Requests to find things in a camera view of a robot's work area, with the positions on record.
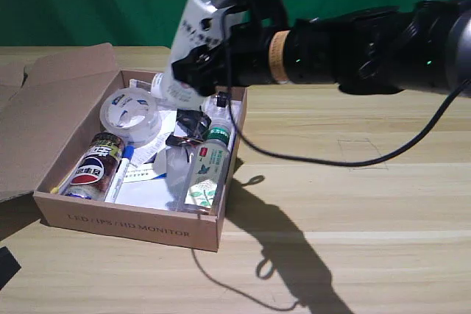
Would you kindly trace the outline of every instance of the cardboard box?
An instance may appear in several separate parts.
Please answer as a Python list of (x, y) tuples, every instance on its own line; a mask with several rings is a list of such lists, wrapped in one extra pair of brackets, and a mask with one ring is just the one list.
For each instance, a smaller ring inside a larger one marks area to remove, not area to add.
[[(24, 85), (18, 64), (0, 68), (0, 201), (33, 192), (50, 226), (100, 235), (217, 251), (239, 145), (235, 139), (222, 200), (214, 215), (196, 215), (50, 194), (93, 136), (103, 130), (102, 102), (130, 79), (151, 82), (155, 73), (121, 70), (110, 44), (40, 58)], [(247, 109), (245, 89), (239, 126)]]

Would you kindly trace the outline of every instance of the clear tape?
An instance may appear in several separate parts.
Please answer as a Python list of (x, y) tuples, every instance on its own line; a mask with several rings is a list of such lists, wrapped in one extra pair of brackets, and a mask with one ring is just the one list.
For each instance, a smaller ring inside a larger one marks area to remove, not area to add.
[(105, 129), (127, 145), (146, 145), (160, 131), (157, 102), (142, 88), (123, 88), (110, 95), (100, 110)]

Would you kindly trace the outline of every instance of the wooden table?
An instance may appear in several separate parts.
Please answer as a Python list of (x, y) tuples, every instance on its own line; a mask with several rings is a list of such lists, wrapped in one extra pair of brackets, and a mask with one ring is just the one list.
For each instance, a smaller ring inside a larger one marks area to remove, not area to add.
[[(63, 49), (1, 48), (0, 63)], [(162, 69), (168, 55), (116, 50), (128, 68)], [(443, 98), (252, 87), (244, 131), (275, 151), (363, 160), (412, 138)], [(241, 145), (217, 254), (55, 229), (31, 199), (3, 203), (0, 244), (22, 269), (0, 313), (470, 313), (470, 114), (459, 99), (417, 147), (371, 168)]]

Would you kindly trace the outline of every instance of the pepsi can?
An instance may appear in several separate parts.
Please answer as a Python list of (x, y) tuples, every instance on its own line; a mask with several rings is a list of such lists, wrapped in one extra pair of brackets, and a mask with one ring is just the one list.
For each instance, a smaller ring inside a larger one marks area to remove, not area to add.
[(105, 200), (123, 151), (124, 141), (120, 137), (109, 132), (95, 135), (64, 195)]

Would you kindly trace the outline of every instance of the blue marker cap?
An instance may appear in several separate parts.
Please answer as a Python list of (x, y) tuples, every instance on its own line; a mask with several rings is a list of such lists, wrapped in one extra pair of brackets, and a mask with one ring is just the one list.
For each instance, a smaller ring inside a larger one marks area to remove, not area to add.
[(134, 146), (129, 145), (124, 148), (123, 158), (127, 158), (128, 160), (131, 160), (133, 154), (134, 154)]

